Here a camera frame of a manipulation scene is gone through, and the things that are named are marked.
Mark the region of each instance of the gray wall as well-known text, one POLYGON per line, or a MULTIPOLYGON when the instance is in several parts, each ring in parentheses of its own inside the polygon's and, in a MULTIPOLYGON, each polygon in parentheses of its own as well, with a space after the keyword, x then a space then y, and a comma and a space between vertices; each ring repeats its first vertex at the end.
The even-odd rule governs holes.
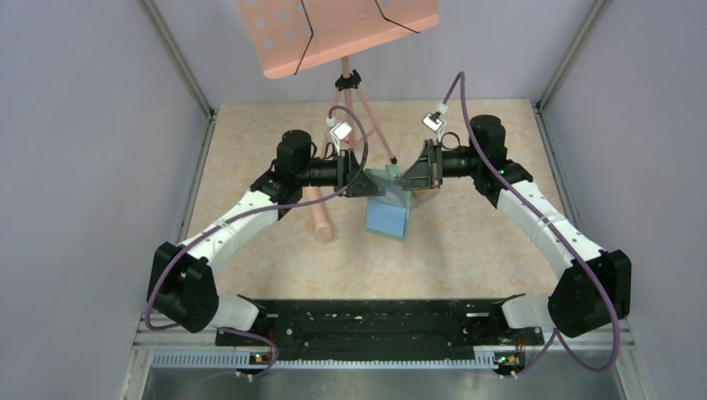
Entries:
POLYGON ((548 110, 584 230, 634 264, 658 398, 704 398, 707 2, 613 2, 548 110))
POLYGON ((204 129, 138 2, 0 2, 0 398, 115 398, 204 129))
MULTIPOLYGON (((332 100, 335 62, 275 81, 263 75, 235 0, 156 3, 215 107, 332 100)), ((469 96, 539 99, 592 3, 440 0, 437 27, 357 54, 352 65, 374 99, 440 98, 461 69, 469 96)))

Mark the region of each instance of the table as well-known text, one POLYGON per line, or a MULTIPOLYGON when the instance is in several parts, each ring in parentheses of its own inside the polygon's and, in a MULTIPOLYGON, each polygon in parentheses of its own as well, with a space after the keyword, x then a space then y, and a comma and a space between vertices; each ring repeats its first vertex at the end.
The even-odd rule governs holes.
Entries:
MULTIPOLYGON (((421 120, 439 101, 372 102, 405 170, 434 134, 421 120)), ((506 128, 509 158, 521 163, 561 210, 531 103, 470 100, 471 116, 493 114, 506 128)), ((275 158, 282 134, 303 129, 319 144, 328 103, 250 104, 219 110, 189 236, 228 211, 275 158)), ((449 102, 448 130, 468 144, 459 100, 449 102)), ((363 107, 354 110, 369 128, 363 107)), ((360 160, 360 149, 357 154, 360 160)), ((372 137, 368 168, 388 161, 372 137)), ((323 194, 331 193, 324 188, 323 194)), ((327 209, 336 240, 313 235, 307 209, 294 209, 256 235, 217 276, 221 293, 251 298, 486 298, 550 293, 551 267, 523 232, 474 189, 471 178, 445 179, 441 193, 415 208, 405 243, 365 232, 366 200, 335 198, 327 209)))

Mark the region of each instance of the wooden table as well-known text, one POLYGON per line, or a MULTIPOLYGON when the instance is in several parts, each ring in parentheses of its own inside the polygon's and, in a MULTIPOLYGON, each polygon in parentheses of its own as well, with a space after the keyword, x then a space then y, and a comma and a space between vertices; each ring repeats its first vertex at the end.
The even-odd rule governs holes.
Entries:
MULTIPOLYGON (((421 123, 439 101, 372 102, 399 165, 406 169, 433 133, 421 123)), ((448 129, 464 139, 459 100, 448 129)), ((561 210, 528 100, 468 101, 470 115, 493 114, 506 127, 509 158, 521 163, 561 210)), ((275 158, 282 134, 303 129, 319 144, 327 103, 223 106, 203 172, 189 235, 229 210, 275 158)), ((354 109, 363 118, 360 104, 354 109)), ((366 128, 367 119, 362 119, 366 128)), ((360 147, 357 151, 360 159, 360 147)), ((387 162, 371 139, 368 168, 387 162)), ((324 189, 328 194, 331 189, 324 189)), ((266 228, 217 276, 221 293, 251 298, 482 298, 550 293, 557 279, 515 224, 474 189, 471 178, 445 179, 442 192, 415 208, 405 243, 364 230, 366 200, 335 198, 327 209, 334 242, 317 242, 309 210, 295 209, 266 228)))

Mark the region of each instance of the pink music stand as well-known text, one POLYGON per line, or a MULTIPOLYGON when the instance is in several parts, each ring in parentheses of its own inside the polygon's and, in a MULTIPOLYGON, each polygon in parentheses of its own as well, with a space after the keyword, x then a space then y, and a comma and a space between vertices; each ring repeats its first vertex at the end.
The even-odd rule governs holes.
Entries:
MULTIPOLYGON (((439 22, 437 0, 237 0, 237 3, 258 50, 263 73, 273 79, 336 59, 341 60, 341 78, 349 78, 352 72, 349 55, 419 33, 439 22)), ((338 104, 344 92, 344 103, 353 110, 351 88, 356 90, 374 126, 367 130, 369 136, 377 133, 391 162, 396 163, 359 85, 337 88, 333 103, 338 104)), ((347 144, 355 147, 361 140, 356 140, 355 124, 351 125, 354 130, 347 144)), ((320 157, 324 156, 327 141, 325 133, 320 157)), ((322 197, 316 187, 306 187, 304 196, 307 200, 322 197)), ((331 242, 333 228, 324 205, 310 209, 315 237, 323 243, 331 242)))

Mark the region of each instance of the gray floor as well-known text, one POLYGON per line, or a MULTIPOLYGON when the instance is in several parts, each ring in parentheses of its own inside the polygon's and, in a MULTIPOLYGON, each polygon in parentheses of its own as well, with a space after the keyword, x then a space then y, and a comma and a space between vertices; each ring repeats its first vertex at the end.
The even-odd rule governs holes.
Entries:
MULTIPOLYGON (((605 354, 587 357, 594 364, 605 354)), ((195 384, 214 370, 154 368, 144 400, 444 400, 444 399, 624 399, 615 371, 587 372, 561 352, 551 352, 518 381, 500 381, 492 372, 279 370, 248 383, 228 375, 195 384)))

